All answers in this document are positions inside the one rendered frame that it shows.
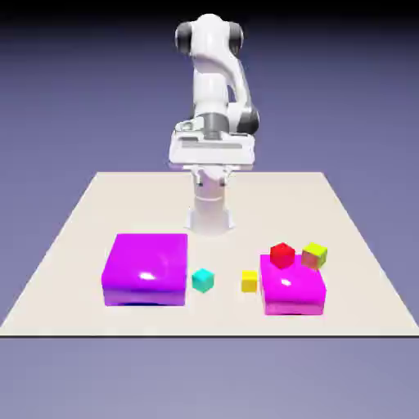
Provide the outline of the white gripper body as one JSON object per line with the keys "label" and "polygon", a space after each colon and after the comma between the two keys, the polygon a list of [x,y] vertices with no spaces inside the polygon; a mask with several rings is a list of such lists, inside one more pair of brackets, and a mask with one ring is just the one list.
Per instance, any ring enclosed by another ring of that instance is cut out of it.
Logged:
{"label": "white gripper body", "polygon": [[255,138],[248,134],[221,132],[221,138],[209,140],[202,131],[173,131],[169,163],[173,167],[222,165],[251,167],[255,162]]}

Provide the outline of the small red cube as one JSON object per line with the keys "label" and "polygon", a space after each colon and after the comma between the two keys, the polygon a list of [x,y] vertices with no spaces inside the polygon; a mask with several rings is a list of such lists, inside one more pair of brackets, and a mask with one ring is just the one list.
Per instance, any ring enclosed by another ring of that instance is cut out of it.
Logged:
{"label": "small red cube", "polygon": [[295,261],[295,249],[285,242],[270,248],[270,262],[279,269],[290,267]]}

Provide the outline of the small cyan cube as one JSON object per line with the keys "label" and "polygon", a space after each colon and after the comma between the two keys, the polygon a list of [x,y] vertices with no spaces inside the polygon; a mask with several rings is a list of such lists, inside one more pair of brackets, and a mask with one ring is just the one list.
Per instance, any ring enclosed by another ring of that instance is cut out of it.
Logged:
{"label": "small cyan cube", "polygon": [[205,293],[214,287],[214,273],[201,268],[192,274],[191,283],[195,290]]}

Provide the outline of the small yellow cube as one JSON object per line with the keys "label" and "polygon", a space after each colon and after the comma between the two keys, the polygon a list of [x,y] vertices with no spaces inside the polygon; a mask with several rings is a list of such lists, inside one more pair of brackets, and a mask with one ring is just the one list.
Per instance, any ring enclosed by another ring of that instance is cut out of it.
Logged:
{"label": "small yellow cube", "polygon": [[256,293],[258,289],[258,272],[255,270],[243,270],[241,272],[241,291],[244,293]]}

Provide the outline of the small lime green cube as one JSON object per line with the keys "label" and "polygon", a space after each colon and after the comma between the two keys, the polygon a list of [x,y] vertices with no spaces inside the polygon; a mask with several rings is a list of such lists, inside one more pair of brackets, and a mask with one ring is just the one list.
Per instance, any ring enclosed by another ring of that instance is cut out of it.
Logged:
{"label": "small lime green cube", "polygon": [[310,242],[302,250],[301,264],[307,268],[319,270],[327,260],[327,248]]}

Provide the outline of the large purple box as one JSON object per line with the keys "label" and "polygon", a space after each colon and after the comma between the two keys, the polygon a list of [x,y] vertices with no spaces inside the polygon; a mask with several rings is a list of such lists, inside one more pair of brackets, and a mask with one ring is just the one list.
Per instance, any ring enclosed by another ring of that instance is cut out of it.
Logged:
{"label": "large purple box", "polygon": [[183,306],[187,234],[120,233],[101,275],[107,306]]}

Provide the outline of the large magenta box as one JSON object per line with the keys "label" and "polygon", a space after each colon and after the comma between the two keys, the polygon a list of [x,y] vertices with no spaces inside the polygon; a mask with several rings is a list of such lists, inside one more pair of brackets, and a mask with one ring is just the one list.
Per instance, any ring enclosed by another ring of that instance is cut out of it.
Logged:
{"label": "large magenta box", "polygon": [[260,255],[259,282],[266,315],[323,314],[325,283],[319,270],[301,263],[301,255],[287,268],[277,268],[269,255]]}

